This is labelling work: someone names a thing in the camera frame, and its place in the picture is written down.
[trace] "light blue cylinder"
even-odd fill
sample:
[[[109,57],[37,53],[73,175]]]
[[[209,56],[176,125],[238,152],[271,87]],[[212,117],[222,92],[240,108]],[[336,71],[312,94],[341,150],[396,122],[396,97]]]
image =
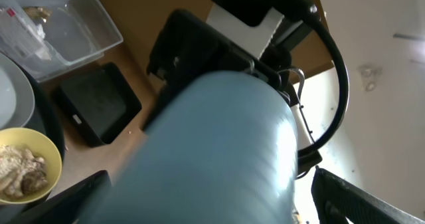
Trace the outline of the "light blue cylinder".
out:
[[[198,78],[87,223],[292,223],[297,128],[284,99],[240,72]]]

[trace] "black cable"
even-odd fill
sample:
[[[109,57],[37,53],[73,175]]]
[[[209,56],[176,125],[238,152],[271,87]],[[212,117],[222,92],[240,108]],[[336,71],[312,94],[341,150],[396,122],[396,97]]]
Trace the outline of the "black cable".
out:
[[[301,178],[305,177],[308,174],[309,171],[310,171],[310,169],[308,169],[307,171],[299,174],[296,179],[298,180],[298,179],[301,179]]]
[[[327,50],[331,54],[333,59],[333,64],[335,65],[335,70],[337,71],[338,83],[339,83],[339,101],[338,107],[335,112],[335,116],[332,119],[331,124],[328,129],[323,133],[323,135],[316,140],[312,145],[298,150],[298,156],[305,156],[314,151],[317,151],[321,147],[323,147],[336,133],[338,128],[340,127],[345,112],[347,110],[348,99],[349,99],[349,79],[347,68],[345,67],[345,63],[341,53],[335,41],[333,41],[331,35],[328,33],[326,28],[322,25],[322,23],[313,15],[307,15],[303,22],[309,25],[320,37],[320,39],[325,44]]]
[[[336,133],[340,127],[345,111],[347,110],[348,98],[349,98],[349,80],[347,68],[345,67],[343,57],[339,52],[335,41],[333,41],[331,35],[327,29],[322,25],[320,20],[314,15],[317,10],[314,4],[309,0],[276,0],[274,7],[285,15],[292,22],[302,20],[306,25],[310,26],[319,35],[323,44],[325,44],[329,51],[335,70],[337,71],[338,83],[339,83],[339,101],[338,107],[335,112],[331,124],[323,135],[317,140],[313,141],[313,144],[298,150],[298,157],[306,156],[312,152],[317,151],[323,147]]]

